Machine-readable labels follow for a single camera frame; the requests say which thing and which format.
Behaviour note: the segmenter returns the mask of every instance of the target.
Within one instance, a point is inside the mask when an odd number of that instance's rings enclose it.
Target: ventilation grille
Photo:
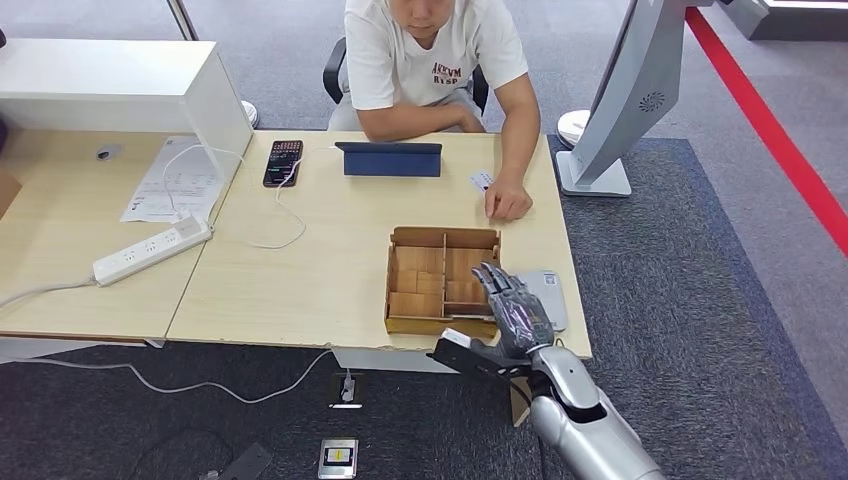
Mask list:
[[[665,103],[665,95],[662,92],[651,92],[639,100],[639,110],[649,113],[660,109]]]

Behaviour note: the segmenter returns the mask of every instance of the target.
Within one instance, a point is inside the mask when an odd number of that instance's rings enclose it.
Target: robotic arm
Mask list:
[[[463,374],[510,384],[510,378],[526,376],[532,391],[532,400],[525,398],[530,423],[578,480],[663,480],[636,432],[583,362],[555,345],[539,299],[496,266],[483,263],[473,272],[483,284],[501,339],[489,347],[447,329],[431,358]]]

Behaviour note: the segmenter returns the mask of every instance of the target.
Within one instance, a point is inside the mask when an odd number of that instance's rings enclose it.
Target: smartphone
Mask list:
[[[276,140],[271,146],[271,153],[268,154],[268,165],[265,167],[262,185],[276,188],[285,181],[283,187],[294,186],[297,183],[297,172],[300,170],[297,162],[301,155],[303,155],[303,141]]]

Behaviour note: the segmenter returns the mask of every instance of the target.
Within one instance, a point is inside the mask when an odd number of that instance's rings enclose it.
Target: silver robotic forearm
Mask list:
[[[566,348],[531,353],[533,370],[550,380],[551,395],[530,406],[536,433],[578,480],[664,480],[636,432]]]

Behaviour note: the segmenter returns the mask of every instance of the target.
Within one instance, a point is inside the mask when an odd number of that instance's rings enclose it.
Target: white t-shirt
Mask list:
[[[347,0],[344,22],[357,110],[438,102],[464,87],[478,64],[495,89],[527,73],[503,0],[455,0],[453,15],[430,50],[394,21],[387,0]]]

